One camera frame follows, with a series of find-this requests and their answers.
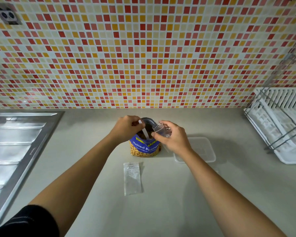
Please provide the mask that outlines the person's left hand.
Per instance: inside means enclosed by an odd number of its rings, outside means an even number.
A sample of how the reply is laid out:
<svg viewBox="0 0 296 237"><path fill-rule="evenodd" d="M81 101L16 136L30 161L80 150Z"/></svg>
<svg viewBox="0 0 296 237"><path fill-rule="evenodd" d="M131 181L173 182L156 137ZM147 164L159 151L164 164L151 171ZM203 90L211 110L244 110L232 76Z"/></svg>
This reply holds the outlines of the person's left hand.
<svg viewBox="0 0 296 237"><path fill-rule="evenodd" d="M110 138L117 144L121 144L134 137L137 132L131 128L131 115L120 117L109 133Z"/></svg>

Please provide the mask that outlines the person's right hand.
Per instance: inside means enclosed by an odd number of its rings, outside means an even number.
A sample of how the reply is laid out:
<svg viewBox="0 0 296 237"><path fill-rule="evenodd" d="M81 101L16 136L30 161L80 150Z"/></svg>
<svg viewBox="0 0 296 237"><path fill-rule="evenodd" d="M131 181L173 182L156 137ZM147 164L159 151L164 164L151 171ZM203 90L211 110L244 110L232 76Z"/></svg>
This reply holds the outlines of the person's right hand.
<svg viewBox="0 0 296 237"><path fill-rule="evenodd" d="M162 120L161 123L167 125L172 130L169 138L164 137L163 145L182 158L186 153L193 151L184 128L166 120Z"/></svg>

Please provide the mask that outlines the clear plastic cup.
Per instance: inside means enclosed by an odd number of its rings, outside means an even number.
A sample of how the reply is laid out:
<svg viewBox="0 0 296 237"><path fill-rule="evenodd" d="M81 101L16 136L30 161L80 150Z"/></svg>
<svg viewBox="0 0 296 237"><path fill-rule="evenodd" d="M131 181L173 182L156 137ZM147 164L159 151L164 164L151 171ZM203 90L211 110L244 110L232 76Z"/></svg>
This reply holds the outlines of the clear plastic cup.
<svg viewBox="0 0 296 237"><path fill-rule="evenodd" d="M155 127L153 127L153 130L155 133L158 133L159 135L169 138L172 134L172 130L167 125L164 125L162 123L157 124Z"/></svg>

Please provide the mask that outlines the white plastic spoon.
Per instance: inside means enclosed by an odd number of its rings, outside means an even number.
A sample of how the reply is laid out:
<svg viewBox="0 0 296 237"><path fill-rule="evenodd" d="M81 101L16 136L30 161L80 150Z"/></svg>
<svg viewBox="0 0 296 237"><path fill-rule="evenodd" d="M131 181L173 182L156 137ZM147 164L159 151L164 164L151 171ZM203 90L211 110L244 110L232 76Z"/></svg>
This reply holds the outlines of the white plastic spoon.
<svg viewBox="0 0 296 237"><path fill-rule="evenodd" d="M138 123L139 124L145 123L145 128L143 128L142 130L140 130L139 132L137 132L136 135L138 135L139 138L141 138L141 139L150 140L150 136L149 136L148 131L146 129L146 127L148 127L148 124L145 121L143 122L142 120L138 120Z"/></svg>

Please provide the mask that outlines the person's left forearm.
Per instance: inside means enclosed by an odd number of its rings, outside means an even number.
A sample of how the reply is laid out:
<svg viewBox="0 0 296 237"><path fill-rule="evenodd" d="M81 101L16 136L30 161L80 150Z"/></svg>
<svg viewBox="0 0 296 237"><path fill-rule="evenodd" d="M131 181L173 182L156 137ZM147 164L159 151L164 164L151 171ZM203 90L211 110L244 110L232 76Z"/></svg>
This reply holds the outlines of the person's left forearm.
<svg viewBox="0 0 296 237"><path fill-rule="evenodd" d="M109 133L30 202L52 215L60 237L67 234L79 215L112 151L129 139Z"/></svg>

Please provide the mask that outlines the person's right forearm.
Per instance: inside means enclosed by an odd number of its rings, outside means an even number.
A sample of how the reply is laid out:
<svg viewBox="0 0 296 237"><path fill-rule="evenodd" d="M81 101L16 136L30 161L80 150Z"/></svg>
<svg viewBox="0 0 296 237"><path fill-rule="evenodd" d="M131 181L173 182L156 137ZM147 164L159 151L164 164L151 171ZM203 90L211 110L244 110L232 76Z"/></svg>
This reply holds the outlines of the person's right forearm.
<svg viewBox="0 0 296 237"><path fill-rule="evenodd" d="M173 152L189 167L225 237L287 237L191 148Z"/></svg>

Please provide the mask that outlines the blue yellow peanut bag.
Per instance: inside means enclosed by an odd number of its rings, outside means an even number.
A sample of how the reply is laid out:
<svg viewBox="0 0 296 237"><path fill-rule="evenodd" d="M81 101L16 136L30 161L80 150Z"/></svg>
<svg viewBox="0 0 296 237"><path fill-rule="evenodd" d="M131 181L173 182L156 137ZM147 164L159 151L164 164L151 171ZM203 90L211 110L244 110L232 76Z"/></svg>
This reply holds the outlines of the blue yellow peanut bag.
<svg viewBox="0 0 296 237"><path fill-rule="evenodd" d="M142 130L138 131L129 140L131 154L137 157L152 157L161 151L161 143L151 136L158 124L151 118L142 118L142 122L146 125L145 129L149 138L146 138Z"/></svg>

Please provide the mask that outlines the clear plastic container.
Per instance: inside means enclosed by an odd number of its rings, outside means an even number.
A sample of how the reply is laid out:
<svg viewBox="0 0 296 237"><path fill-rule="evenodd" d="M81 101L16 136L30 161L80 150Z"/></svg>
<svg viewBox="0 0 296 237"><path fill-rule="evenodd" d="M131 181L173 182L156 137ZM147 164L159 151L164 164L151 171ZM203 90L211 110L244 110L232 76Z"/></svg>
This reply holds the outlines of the clear plastic container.
<svg viewBox="0 0 296 237"><path fill-rule="evenodd" d="M188 137L192 149L206 162L216 161L216 155L209 139L205 137Z"/></svg>

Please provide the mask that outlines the small clear zip bag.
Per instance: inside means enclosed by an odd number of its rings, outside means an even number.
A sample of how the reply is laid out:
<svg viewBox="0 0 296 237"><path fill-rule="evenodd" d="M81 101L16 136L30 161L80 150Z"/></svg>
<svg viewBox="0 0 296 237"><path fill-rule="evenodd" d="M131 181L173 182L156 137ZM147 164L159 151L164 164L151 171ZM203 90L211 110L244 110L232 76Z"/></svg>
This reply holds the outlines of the small clear zip bag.
<svg viewBox="0 0 296 237"><path fill-rule="evenodd" d="M127 162L124 169L124 195L140 194L143 192L139 163Z"/></svg>

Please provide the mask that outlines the stainless steel sink drainboard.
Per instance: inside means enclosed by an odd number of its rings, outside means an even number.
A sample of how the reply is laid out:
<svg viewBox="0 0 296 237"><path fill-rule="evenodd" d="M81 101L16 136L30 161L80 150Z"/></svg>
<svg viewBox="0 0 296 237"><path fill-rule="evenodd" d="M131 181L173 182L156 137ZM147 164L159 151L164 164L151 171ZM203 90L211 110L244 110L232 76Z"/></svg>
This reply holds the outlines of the stainless steel sink drainboard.
<svg viewBox="0 0 296 237"><path fill-rule="evenodd" d="M0 110L0 223L64 113Z"/></svg>

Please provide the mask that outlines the white plastic drip tray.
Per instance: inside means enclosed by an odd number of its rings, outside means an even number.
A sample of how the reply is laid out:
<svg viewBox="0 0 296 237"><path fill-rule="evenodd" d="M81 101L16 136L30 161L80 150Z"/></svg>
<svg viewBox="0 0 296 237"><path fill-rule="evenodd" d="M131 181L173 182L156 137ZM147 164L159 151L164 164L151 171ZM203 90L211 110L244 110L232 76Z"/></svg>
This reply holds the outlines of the white plastic drip tray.
<svg viewBox="0 0 296 237"><path fill-rule="evenodd" d="M296 87L257 87L245 116L285 164L296 164Z"/></svg>

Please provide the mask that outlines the black sleeve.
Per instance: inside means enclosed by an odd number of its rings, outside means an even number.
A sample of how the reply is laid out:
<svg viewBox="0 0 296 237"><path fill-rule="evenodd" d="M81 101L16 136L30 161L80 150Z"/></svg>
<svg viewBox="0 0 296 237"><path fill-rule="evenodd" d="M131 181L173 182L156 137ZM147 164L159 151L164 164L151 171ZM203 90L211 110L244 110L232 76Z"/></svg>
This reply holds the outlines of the black sleeve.
<svg viewBox="0 0 296 237"><path fill-rule="evenodd" d="M50 212L27 205L0 226L0 237L60 237L60 232Z"/></svg>

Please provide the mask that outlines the wall socket with panda sticker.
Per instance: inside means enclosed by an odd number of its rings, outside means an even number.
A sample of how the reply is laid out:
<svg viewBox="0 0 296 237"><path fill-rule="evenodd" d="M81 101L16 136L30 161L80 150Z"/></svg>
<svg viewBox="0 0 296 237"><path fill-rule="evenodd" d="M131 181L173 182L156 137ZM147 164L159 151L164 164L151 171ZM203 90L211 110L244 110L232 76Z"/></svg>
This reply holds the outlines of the wall socket with panda sticker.
<svg viewBox="0 0 296 237"><path fill-rule="evenodd" d="M7 25L22 25L21 19L11 3L0 3L0 19Z"/></svg>

